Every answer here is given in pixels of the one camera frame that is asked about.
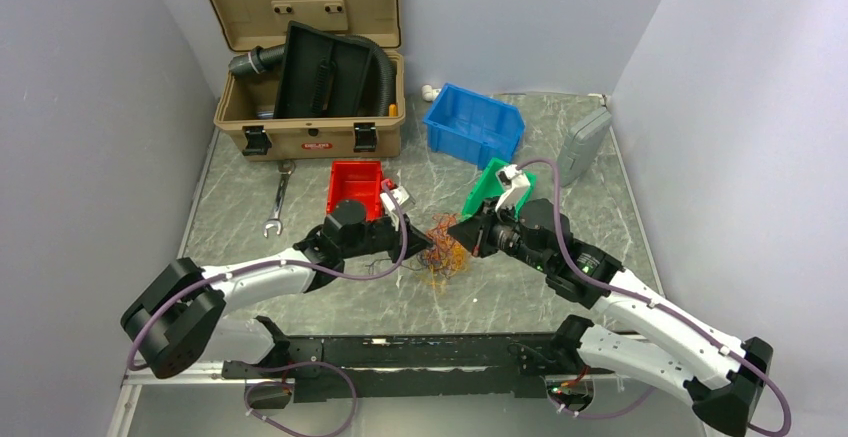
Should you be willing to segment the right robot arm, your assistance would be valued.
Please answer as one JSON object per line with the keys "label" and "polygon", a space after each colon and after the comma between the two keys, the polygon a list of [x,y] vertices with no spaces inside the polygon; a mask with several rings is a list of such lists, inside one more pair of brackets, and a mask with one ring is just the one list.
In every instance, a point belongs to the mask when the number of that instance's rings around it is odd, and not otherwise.
{"label": "right robot arm", "polygon": [[624,322],[642,337],[634,341],[570,315],[541,352],[550,369],[623,374],[678,398],[717,432],[752,430],[773,356],[767,342],[742,341],[698,321],[610,254],[574,238],[568,218],[549,200],[532,200],[519,212],[494,204],[485,201],[448,234],[475,257],[503,253],[541,272],[557,296]]}

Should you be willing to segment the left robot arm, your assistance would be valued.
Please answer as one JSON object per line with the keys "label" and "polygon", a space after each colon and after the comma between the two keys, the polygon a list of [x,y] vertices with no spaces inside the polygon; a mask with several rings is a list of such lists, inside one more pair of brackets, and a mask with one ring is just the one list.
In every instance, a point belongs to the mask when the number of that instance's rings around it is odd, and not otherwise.
{"label": "left robot arm", "polygon": [[369,220],[362,204],[344,200],[322,224],[277,254],[223,266],[179,258],[120,319],[132,342],[126,367],[167,379],[199,361],[231,361],[275,376],[293,361],[289,339],[266,316],[240,321],[232,312],[348,279],[344,269],[350,258],[386,253],[400,266],[432,245],[407,215]]}

